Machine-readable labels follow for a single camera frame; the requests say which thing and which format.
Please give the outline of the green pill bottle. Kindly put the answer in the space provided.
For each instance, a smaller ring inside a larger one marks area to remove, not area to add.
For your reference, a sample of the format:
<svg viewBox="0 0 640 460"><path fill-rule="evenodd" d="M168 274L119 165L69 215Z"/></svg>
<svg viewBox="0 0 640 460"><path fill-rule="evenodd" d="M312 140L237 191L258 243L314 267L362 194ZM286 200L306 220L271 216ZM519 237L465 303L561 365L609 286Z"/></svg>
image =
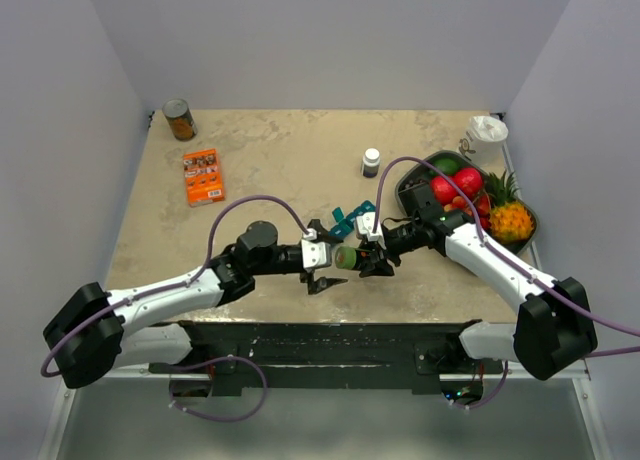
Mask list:
<svg viewBox="0 0 640 460"><path fill-rule="evenodd" d="M358 270L359 253L351 246L339 246L335 250L334 264L338 269L342 270Z"/></svg>

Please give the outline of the teal weekly pill organizer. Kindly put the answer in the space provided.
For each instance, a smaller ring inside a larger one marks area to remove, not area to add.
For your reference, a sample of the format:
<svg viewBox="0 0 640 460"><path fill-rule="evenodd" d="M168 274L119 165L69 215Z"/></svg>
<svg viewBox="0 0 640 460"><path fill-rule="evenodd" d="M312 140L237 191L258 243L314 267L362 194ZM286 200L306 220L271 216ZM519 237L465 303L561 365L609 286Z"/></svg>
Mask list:
<svg viewBox="0 0 640 460"><path fill-rule="evenodd" d="M330 234L334 237L345 239L355 230L356 218L362 216L365 213L375 211L374 204L365 200L352 212L345 214L340 207L336 207L332 211L332 217L335 221L334 226L329 230Z"/></svg>

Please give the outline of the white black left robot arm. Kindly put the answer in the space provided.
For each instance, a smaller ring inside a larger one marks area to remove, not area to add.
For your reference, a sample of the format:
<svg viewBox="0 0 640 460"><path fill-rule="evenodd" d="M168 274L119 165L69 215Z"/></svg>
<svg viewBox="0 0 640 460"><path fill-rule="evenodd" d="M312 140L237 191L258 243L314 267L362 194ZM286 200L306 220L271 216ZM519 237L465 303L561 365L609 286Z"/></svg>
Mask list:
<svg viewBox="0 0 640 460"><path fill-rule="evenodd" d="M85 284L44 328L49 353L41 374L60 376L72 389L88 386L115 367L125 341L138 332L183 313L234 302L254 290L260 275L297 274L309 294L318 293L336 283L313 274L331 265L331 250L340 242L314 219L298 243L282 245L272 223L256 221L220 254L183 275L111 291L97 282Z"/></svg>

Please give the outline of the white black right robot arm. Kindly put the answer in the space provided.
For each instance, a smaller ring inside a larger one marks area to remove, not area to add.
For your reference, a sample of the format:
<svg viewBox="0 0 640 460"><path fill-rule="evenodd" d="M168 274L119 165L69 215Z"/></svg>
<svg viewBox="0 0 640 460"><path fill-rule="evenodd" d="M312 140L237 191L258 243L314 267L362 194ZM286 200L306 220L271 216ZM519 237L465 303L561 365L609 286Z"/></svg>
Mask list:
<svg viewBox="0 0 640 460"><path fill-rule="evenodd" d="M360 276L391 276L404 254L434 249L488 284L515 312L513 324L477 321L445 349L448 366L469 372L480 360L516 362L538 380L547 380L593 353L598 341L589 319L584 287L573 278L557 280L527 264L484 232L461 210L446 211L426 185L408 193L414 210L395 228L375 213L355 220L361 244L344 266Z"/></svg>

